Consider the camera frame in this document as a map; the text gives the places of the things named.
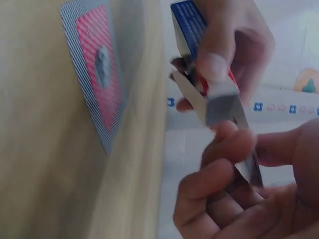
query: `fingernail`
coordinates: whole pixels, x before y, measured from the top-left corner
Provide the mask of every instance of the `fingernail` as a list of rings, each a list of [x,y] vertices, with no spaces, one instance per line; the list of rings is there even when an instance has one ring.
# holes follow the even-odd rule
[[[215,53],[206,53],[197,60],[197,67],[202,76],[212,82],[222,82],[227,76],[226,60]]]

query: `card deck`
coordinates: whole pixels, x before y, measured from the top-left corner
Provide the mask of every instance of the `card deck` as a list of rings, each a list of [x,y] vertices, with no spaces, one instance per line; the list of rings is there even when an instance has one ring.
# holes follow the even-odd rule
[[[196,69],[197,51],[206,29],[206,21],[192,0],[173,3],[171,11],[179,52],[184,59],[190,56],[193,62],[185,62],[189,62],[191,69]],[[189,72],[174,72],[173,77],[204,126],[217,126],[225,120],[233,120],[238,128],[248,128],[239,89],[231,71],[218,83],[206,80],[199,72],[193,75]],[[199,92],[198,84],[202,86],[203,94]],[[244,162],[237,163],[236,167],[249,183],[263,185],[255,153]]]
[[[92,121],[110,153],[126,96],[108,1],[69,1],[60,13]]]

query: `wooden table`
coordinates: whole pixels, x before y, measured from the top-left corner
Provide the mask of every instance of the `wooden table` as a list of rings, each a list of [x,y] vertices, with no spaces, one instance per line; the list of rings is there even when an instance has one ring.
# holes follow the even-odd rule
[[[62,3],[0,2],[0,238],[155,238],[166,109],[160,1],[111,0],[130,92],[111,156],[71,64]]]

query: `playing card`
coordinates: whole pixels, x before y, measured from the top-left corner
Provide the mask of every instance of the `playing card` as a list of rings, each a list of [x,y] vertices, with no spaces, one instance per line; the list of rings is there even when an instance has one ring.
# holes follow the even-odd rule
[[[109,153],[126,96],[108,1],[69,1],[60,12],[85,101]]]

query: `hand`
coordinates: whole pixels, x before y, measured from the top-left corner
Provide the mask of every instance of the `hand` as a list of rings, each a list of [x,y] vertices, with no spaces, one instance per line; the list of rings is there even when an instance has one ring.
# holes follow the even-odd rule
[[[234,164],[256,146],[264,166],[292,165],[297,184],[252,188]],[[319,120],[256,137],[223,123],[205,149],[199,172],[178,189],[174,223],[185,239],[319,237]]]
[[[207,21],[198,50],[197,70],[210,81],[225,79],[232,70],[241,99],[248,103],[273,54],[275,41],[253,0],[194,0]],[[172,60],[185,72],[181,58]],[[177,104],[183,112],[192,107],[185,99]]]

